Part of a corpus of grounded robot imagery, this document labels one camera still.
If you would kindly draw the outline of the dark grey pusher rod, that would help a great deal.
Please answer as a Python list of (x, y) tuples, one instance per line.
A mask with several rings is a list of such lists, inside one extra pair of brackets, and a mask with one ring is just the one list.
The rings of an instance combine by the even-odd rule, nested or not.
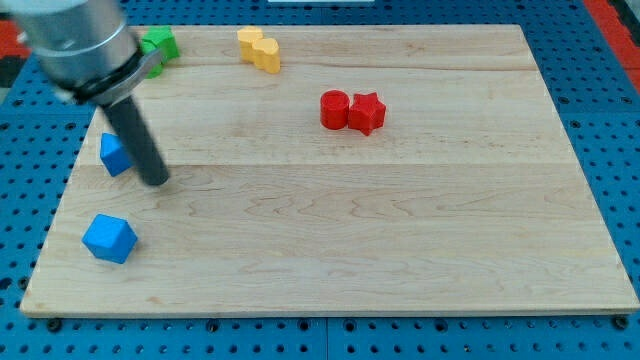
[(160, 186), (170, 177), (168, 167), (132, 96), (102, 107), (106, 119), (137, 168), (142, 182)]

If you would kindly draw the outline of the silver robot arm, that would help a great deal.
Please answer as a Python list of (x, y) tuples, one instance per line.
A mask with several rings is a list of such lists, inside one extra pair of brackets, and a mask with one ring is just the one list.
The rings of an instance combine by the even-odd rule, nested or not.
[(133, 90), (160, 65), (159, 50), (146, 53), (111, 0), (3, 0), (59, 92), (99, 107), (143, 183), (164, 184), (168, 167), (133, 98)]

